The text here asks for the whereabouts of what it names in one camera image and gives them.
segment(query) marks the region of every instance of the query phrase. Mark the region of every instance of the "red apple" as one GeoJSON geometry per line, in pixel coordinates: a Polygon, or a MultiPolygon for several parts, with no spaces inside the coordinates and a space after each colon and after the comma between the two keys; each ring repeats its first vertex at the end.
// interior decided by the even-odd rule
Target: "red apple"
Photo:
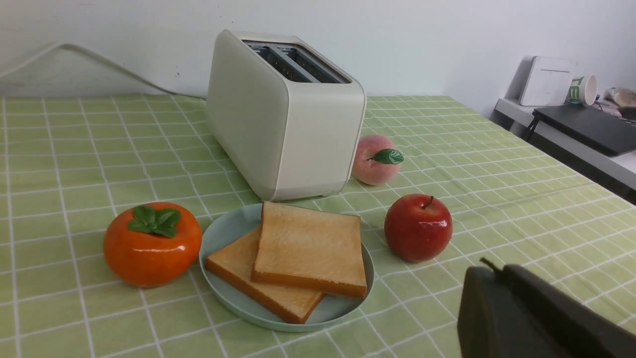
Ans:
{"type": "Polygon", "coordinates": [[[384,219],[389,248],[404,261],[422,262],[441,253],[453,234],[450,212],[439,199],[425,194],[399,198],[384,219]]]}

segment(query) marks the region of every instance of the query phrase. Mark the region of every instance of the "toaster slot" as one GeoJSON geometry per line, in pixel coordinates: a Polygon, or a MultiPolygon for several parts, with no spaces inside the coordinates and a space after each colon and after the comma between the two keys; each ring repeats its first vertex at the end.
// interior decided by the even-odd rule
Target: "toaster slot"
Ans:
{"type": "Polygon", "coordinates": [[[249,40],[243,42],[290,81],[351,83],[302,46],[249,40]]]}

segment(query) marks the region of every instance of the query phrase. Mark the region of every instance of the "white toaster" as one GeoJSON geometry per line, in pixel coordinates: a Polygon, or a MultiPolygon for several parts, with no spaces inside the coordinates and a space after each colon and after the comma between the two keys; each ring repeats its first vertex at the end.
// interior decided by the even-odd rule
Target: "white toaster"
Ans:
{"type": "Polygon", "coordinates": [[[213,135],[252,190],[283,201],[344,188],[366,95],[295,36],[224,30],[205,108],[213,135]]]}

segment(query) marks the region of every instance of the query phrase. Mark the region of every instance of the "cable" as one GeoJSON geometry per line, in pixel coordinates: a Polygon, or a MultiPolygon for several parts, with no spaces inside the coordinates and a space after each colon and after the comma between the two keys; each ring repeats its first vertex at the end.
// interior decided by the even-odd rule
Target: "cable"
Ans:
{"type": "Polygon", "coordinates": [[[17,64],[16,66],[13,66],[12,68],[9,68],[9,69],[6,69],[6,70],[0,72],[0,78],[4,78],[4,77],[6,77],[6,76],[8,76],[8,75],[10,75],[10,74],[12,74],[12,73],[14,73],[16,71],[19,71],[19,70],[25,68],[26,66],[28,66],[28,65],[32,64],[33,62],[35,62],[36,60],[38,60],[40,57],[48,54],[49,52],[57,50],[57,49],[75,50],[77,52],[80,52],[80,53],[83,53],[85,55],[88,55],[89,57],[96,58],[97,60],[99,60],[99,61],[101,61],[101,62],[103,62],[103,63],[105,63],[105,64],[107,64],[107,65],[109,65],[111,67],[119,69],[120,71],[126,73],[127,75],[129,75],[129,76],[131,76],[133,78],[136,78],[137,80],[139,80],[139,81],[141,81],[141,82],[143,82],[143,83],[145,83],[145,84],[147,84],[149,86],[152,86],[152,87],[154,87],[154,88],[156,88],[158,90],[164,91],[164,92],[166,92],[168,94],[177,94],[176,92],[172,92],[171,90],[167,90],[167,89],[163,88],[162,86],[159,86],[159,85],[153,83],[152,81],[148,80],[147,78],[139,76],[137,73],[134,73],[133,71],[127,69],[126,67],[118,64],[117,62],[109,59],[106,56],[98,54],[97,52],[95,52],[95,51],[93,51],[93,50],[91,50],[91,49],[89,49],[87,47],[84,47],[82,45],[77,45],[77,44],[74,44],[74,43],[58,42],[58,43],[54,43],[52,45],[49,45],[44,50],[42,50],[42,51],[36,53],[35,55],[31,56],[30,58],[28,58],[26,61],[22,61],[20,64],[17,64]]]}

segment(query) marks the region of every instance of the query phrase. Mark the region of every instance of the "green leaf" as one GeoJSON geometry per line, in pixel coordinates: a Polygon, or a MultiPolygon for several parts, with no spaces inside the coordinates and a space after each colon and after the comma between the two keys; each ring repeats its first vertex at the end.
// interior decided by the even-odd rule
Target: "green leaf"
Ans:
{"type": "Polygon", "coordinates": [[[143,222],[139,220],[131,220],[128,223],[128,230],[139,231],[140,233],[151,233],[152,231],[143,222]]]}
{"type": "Polygon", "coordinates": [[[174,227],[181,219],[181,212],[175,209],[161,209],[156,213],[157,227],[174,227]]]}
{"type": "Polygon", "coordinates": [[[132,217],[148,225],[155,222],[155,209],[147,205],[135,206],[132,209],[132,217]]]}
{"type": "Polygon", "coordinates": [[[391,148],[383,149],[377,152],[372,159],[384,164],[399,164],[404,161],[402,153],[398,152],[397,149],[391,148]]]}
{"type": "Polygon", "coordinates": [[[177,229],[174,227],[157,227],[153,230],[153,233],[173,238],[177,234],[177,229]]]}

